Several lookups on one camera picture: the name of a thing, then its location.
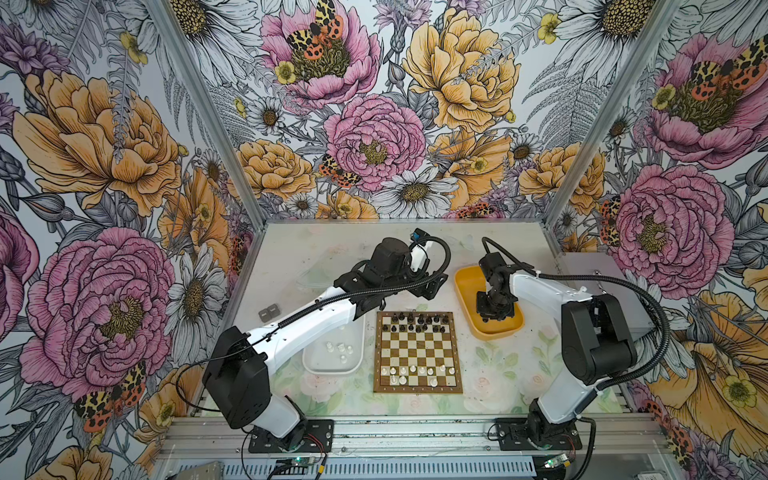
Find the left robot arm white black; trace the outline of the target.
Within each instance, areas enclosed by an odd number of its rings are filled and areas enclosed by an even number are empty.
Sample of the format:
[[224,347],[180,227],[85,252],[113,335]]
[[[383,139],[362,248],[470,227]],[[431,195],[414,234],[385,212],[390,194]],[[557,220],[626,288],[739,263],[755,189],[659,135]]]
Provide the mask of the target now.
[[203,373],[205,390],[234,430],[254,426],[280,440],[302,438],[305,414],[272,392],[271,377],[323,335],[382,308],[390,296],[408,292],[433,299],[448,279],[450,261],[448,243],[423,230],[408,242],[384,238],[369,259],[293,313],[248,332],[222,332]]

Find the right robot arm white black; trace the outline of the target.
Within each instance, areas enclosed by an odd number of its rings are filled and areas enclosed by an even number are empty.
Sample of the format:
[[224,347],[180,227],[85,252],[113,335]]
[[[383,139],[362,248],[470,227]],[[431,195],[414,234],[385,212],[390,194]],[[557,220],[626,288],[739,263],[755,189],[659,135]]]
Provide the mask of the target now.
[[479,266],[487,284],[476,294],[477,312],[484,321],[514,316],[523,299],[551,314],[559,326],[564,369],[546,393],[532,401],[525,423],[514,426],[510,435],[538,448],[571,438],[577,417],[598,396],[598,384],[637,361],[619,301],[512,267],[498,252],[485,254]]

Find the wooden chess board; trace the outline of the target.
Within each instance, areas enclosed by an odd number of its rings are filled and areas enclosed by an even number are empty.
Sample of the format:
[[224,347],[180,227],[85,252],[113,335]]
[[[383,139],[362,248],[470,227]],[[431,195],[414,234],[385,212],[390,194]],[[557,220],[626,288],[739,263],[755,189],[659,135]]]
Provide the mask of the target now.
[[376,317],[375,393],[461,394],[453,314],[382,311]]

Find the white plastic tray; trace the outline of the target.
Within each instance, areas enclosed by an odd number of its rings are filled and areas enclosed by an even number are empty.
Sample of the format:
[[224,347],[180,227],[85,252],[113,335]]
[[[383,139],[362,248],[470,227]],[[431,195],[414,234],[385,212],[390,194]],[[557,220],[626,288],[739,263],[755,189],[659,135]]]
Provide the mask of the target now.
[[366,322],[366,317],[359,318],[310,344],[302,353],[305,370],[318,376],[354,373],[364,358]]

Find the grey metal box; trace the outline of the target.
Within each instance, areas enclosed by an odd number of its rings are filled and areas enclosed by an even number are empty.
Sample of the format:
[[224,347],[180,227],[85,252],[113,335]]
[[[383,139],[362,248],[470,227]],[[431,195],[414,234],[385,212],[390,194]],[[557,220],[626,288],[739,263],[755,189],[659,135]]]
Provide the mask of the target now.
[[[556,265],[562,275],[599,275],[625,280],[614,259],[605,253],[563,253],[557,257]],[[608,293],[616,297],[633,340],[639,340],[653,329],[651,317],[645,311],[641,299],[631,289],[605,281],[566,280],[565,283],[574,289],[584,287],[593,295]]]

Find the small grey bracket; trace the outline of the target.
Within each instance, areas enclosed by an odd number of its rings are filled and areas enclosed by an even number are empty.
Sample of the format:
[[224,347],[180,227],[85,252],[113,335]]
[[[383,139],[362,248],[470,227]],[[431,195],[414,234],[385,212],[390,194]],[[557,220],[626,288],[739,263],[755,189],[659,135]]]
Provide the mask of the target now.
[[259,319],[263,323],[270,323],[271,321],[274,321],[275,319],[279,318],[281,315],[281,310],[277,304],[269,305],[266,308],[263,308],[258,312]]

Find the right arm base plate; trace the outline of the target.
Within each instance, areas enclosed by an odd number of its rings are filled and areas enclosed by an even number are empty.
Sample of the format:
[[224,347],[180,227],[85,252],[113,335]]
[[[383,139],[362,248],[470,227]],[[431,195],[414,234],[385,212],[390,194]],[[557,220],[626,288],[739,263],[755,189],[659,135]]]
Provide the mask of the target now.
[[583,448],[575,422],[551,424],[538,416],[498,418],[489,430],[502,451],[567,450]]

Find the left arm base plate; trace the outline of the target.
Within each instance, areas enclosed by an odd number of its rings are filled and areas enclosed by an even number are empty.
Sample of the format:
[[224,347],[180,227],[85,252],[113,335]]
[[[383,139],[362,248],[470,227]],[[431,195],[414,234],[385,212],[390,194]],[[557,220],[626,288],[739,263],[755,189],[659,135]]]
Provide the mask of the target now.
[[252,454],[329,453],[334,429],[335,422],[331,419],[305,419],[285,437],[278,438],[256,427],[247,449]]

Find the aluminium corner post left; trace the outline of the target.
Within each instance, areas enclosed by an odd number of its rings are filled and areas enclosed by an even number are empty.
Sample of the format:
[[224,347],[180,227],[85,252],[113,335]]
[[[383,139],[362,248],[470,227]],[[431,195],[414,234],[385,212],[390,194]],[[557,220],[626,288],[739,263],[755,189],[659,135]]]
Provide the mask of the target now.
[[173,60],[178,76],[185,83],[213,145],[232,178],[251,223],[259,233],[264,233],[266,227],[264,213],[236,157],[235,148],[221,121],[205,78],[196,65],[196,57],[193,55],[191,47],[187,45],[170,3],[168,1],[149,1],[147,8],[159,30],[160,38]]

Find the aluminium corner post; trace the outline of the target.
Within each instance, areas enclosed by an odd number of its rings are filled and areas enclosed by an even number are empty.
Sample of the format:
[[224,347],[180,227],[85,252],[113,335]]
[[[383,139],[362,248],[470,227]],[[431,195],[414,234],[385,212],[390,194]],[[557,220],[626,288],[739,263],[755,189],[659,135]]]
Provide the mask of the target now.
[[543,217],[544,226],[547,229],[554,227],[557,217],[575,193],[582,176],[598,152],[605,132],[621,110],[620,102],[629,95],[635,81],[647,64],[648,58],[657,51],[663,35],[671,25],[681,4],[682,1],[679,0],[663,0],[655,3],[646,26],[641,30],[637,42],[629,51],[627,64],[618,69],[613,86],[600,106],[595,121],[583,140],[569,172],[564,177],[563,183]]
[[221,121],[205,78],[196,65],[196,57],[193,55],[191,47],[187,45],[170,3],[168,1],[149,1],[147,8],[159,30],[160,38],[173,60],[178,76],[185,83],[213,145],[232,178],[251,223],[259,233],[264,233],[266,227],[264,213],[236,157],[235,148]]

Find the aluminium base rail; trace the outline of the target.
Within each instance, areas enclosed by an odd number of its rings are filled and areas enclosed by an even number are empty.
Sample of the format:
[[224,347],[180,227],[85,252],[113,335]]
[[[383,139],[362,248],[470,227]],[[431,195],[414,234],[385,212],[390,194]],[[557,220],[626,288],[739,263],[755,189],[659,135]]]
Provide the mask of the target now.
[[[647,414],[587,415],[596,421],[595,453],[667,453],[666,437]],[[331,457],[485,456],[501,451],[493,415],[341,416],[334,420]],[[158,457],[234,459],[246,433],[220,417],[182,418],[171,426]]]

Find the aluminium corner post right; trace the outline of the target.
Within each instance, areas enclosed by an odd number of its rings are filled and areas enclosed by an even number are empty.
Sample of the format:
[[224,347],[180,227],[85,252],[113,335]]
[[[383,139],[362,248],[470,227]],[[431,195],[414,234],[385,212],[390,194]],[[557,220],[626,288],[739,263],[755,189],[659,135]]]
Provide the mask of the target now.
[[663,35],[671,25],[681,4],[682,1],[679,0],[663,0],[655,3],[646,26],[641,30],[637,42],[629,51],[627,64],[618,69],[613,86],[600,106],[595,121],[583,140],[569,172],[564,177],[563,183],[543,217],[544,226],[547,229],[554,227],[557,217],[575,193],[582,176],[598,152],[605,132],[621,110],[620,102],[629,95],[635,81],[647,64],[648,58],[657,51]]

